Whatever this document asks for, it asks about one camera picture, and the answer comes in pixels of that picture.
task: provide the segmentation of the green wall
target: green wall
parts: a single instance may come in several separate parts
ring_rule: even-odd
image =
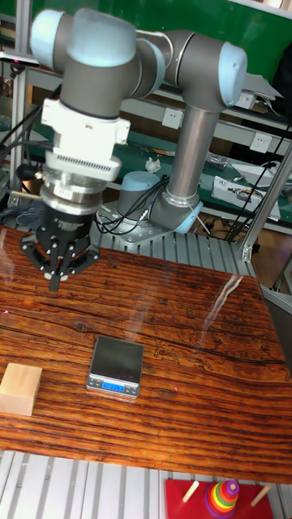
[[[15,0],[0,0],[0,12],[15,15]],[[246,50],[248,71],[270,82],[284,48],[292,41],[292,19],[227,0],[34,0],[33,15],[45,8],[73,14],[91,7],[153,31],[190,29]]]

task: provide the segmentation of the white label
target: white label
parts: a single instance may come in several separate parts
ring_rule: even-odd
[[[63,187],[56,186],[54,188],[54,194],[59,196],[60,198],[64,198],[65,200],[72,200],[73,192],[69,189],[64,189]]]

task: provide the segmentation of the electrical outlet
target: electrical outlet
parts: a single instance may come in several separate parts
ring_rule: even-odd
[[[253,139],[250,149],[259,153],[266,153],[268,151],[268,146],[272,142],[272,136],[267,135],[266,133],[257,133],[255,134],[255,138]]]
[[[251,92],[247,92],[246,90],[242,90],[237,103],[235,106],[240,106],[241,108],[249,109],[253,108],[256,102],[256,95]]]
[[[179,128],[180,122],[183,118],[183,112],[181,110],[175,110],[172,108],[166,108],[165,114],[162,120],[162,126],[168,128]]]

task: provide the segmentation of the digital scale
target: digital scale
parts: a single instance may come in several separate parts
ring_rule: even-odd
[[[86,381],[88,389],[137,398],[144,348],[112,337],[97,338]]]

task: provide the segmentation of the blue lcd display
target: blue lcd display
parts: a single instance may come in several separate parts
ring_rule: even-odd
[[[109,389],[110,391],[124,392],[123,386],[119,386],[118,384],[111,384],[110,382],[103,382],[101,387],[103,389]]]

